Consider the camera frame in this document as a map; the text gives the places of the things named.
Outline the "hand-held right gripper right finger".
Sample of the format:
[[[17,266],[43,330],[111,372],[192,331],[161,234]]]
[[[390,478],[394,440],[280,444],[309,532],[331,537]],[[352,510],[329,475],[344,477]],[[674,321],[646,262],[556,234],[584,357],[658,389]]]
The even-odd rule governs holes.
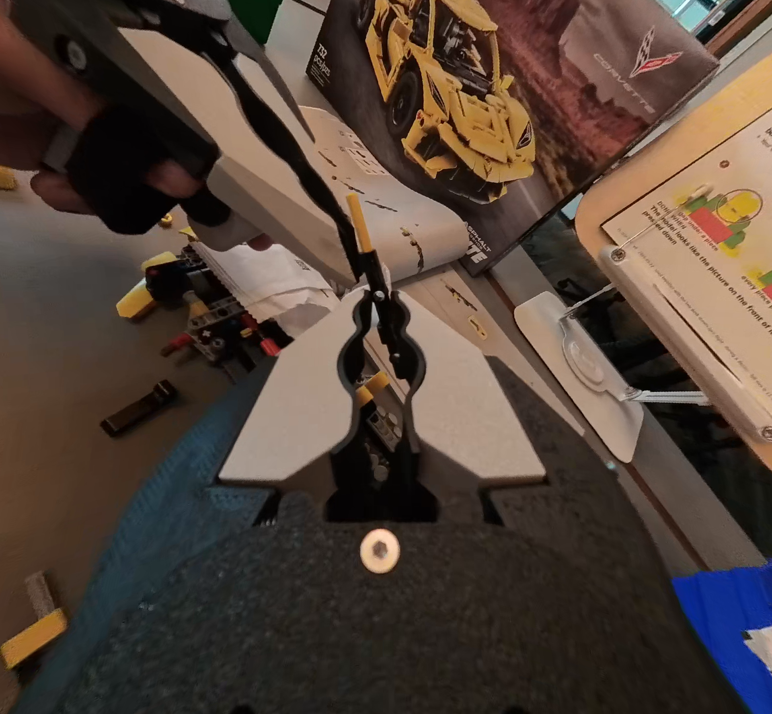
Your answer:
[[[412,471],[438,509],[483,510],[491,491],[543,485],[546,468],[483,352],[405,292],[391,303]]]

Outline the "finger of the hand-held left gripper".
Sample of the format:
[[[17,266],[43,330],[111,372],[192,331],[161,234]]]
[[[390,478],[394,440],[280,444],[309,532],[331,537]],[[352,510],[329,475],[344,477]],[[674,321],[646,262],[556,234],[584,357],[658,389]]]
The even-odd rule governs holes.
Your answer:
[[[256,136],[232,83],[207,59],[156,31],[121,28],[120,33],[220,151],[207,187],[236,219],[228,222],[227,231],[203,230],[202,240],[228,249],[262,232],[325,278],[354,286],[357,278],[333,218],[314,204],[290,166]]]
[[[306,121],[289,88],[271,63],[268,69],[248,56],[237,56],[234,64],[251,90],[267,104],[295,136],[306,132]]]

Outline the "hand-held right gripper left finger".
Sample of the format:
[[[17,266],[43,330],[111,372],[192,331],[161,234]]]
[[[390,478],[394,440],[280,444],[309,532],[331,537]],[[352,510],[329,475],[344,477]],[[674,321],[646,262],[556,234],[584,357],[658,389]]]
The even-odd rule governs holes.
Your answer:
[[[355,391],[371,323],[371,293],[359,288],[278,355],[218,473],[222,484],[326,504],[337,490],[332,457],[359,427]]]

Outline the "black lego beam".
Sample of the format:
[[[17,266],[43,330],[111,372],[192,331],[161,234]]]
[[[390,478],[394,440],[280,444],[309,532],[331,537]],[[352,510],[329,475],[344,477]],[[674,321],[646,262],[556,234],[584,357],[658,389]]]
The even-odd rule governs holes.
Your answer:
[[[394,375],[398,379],[405,380],[407,377],[404,374],[402,342],[397,331],[398,325],[394,316],[391,291],[386,283],[378,255],[374,249],[371,249],[370,251],[358,252],[357,258],[361,272],[370,288],[372,302],[378,316],[377,331],[381,343],[388,351]]]

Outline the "lego car chassis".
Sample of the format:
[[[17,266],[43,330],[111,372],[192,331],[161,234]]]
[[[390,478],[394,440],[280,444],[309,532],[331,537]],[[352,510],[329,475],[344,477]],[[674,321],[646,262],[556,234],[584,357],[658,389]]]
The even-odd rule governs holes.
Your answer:
[[[199,346],[201,352],[206,350],[215,351],[215,362],[218,361],[218,350],[216,343],[223,340],[221,326],[226,323],[234,323],[238,319],[241,331],[252,331],[251,335],[257,335],[259,333],[259,324],[255,323],[252,327],[247,326],[246,310],[236,301],[233,296],[221,299],[218,302],[212,302],[211,308],[206,308],[208,304],[202,301],[197,292],[192,286],[191,276],[183,272],[180,269],[180,275],[185,279],[185,282],[180,280],[179,286],[177,284],[171,289],[171,294],[178,294],[181,299],[188,304],[190,309],[188,326],[182,336],[187,337],[185,341],[182,341],[182,345],[194,343]],[[375,307],[372,302],[372,312],[375,311]],[[362,397],[364,391],[368,391],[368,394],[373,396],[375,393],[369,391],[369,387],[366,384],[356,386],[355,401],[359,407],[359,427],[356,435],[338,455],[332,457],[334,477],[337,485],[337,491],[339,492],[351,492],[358,491],[359,486],[369,485],[370,478],[365,476],[366,465],[362,461],[364,457],[360,457],[361,451],[360,429],[362,422],[366,419],[365,414],[362,413],[363,409],[372,408],[370,402],[365,400],[366,395]],[[415,473],[412,468],[415,467],[413,460],[409,454],[409,444],[407,436],[402,430],[402,435],[397,439],[391,453],[391,458],[388,458],[388,464],[390,466],[390,472],[385,479],[387,486],[395,486],[395,488],[389,489],[389,491],[396,492],[397,494],[410,494],[415,492],[415,487],[418,486],[418,482],[415,478]]]

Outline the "lego instruction booklet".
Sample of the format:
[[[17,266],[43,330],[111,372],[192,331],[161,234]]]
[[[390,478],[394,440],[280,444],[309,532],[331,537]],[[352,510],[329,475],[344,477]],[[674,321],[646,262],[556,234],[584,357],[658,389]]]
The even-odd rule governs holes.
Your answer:
[[[466,284],[453,263],[466,252],[465,224],[449,208],[407,188],[381,166],[354,132],[323,109],[301,106],[314,134],[320,175],[344,210],[356,194],[391,283],[484,355],[526,382],[578,434],[584,428],[558,399]]]

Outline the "black angled lego piece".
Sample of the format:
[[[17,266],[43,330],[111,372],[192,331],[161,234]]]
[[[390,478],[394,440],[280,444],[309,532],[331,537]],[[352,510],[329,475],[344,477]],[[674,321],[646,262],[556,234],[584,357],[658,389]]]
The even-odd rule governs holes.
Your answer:
[[[148,394],[101,420],[100,428],[108,437],[118,438],[157,416],[178,399],[178,389],[170,381],[162,380]]]

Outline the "Corvette set box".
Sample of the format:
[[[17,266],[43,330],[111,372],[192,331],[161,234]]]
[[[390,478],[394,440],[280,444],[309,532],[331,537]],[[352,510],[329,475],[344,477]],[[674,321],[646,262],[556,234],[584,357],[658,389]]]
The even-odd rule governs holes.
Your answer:
[[[717,59],[655,0],[331,0],[307,75],[490,269],[700,91]]]

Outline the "person's left hand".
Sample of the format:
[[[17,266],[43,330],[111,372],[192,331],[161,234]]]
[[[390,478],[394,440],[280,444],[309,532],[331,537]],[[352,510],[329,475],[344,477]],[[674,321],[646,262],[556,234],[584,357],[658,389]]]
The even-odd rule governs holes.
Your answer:
[[[214,209],[205,184],[139,115],[109,104],[55,65],[16,27],[2,0],[2,167],[32,172],[49,207],[141,235],[175,206]]]

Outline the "white torn paper bag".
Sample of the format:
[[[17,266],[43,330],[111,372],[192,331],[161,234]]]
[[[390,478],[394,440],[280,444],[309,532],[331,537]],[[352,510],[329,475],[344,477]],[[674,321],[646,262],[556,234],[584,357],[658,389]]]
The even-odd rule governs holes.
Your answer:
[[[256,251],[242,244],[216,251],[192,247],[257,323],[272,320],[296,339],[332,313],[340,300],[323,276],[280,245]]]

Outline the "printed task sheet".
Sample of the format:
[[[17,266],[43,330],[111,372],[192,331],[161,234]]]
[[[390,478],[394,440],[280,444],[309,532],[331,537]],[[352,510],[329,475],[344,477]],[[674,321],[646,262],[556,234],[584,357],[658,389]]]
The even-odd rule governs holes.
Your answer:
[[[639,194],[603,225],[749,397],[771,404],[771,112]]]

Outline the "blue plastic bin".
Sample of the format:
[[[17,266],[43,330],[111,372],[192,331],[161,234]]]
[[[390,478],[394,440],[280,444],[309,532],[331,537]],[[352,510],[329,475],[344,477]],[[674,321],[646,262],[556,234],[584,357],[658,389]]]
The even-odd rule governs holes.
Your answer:
[[[757,567],[672,579],[685,615],[724,675],[754,713],[771,712],[771,675],[742,632],[771,626],[771,561]]]

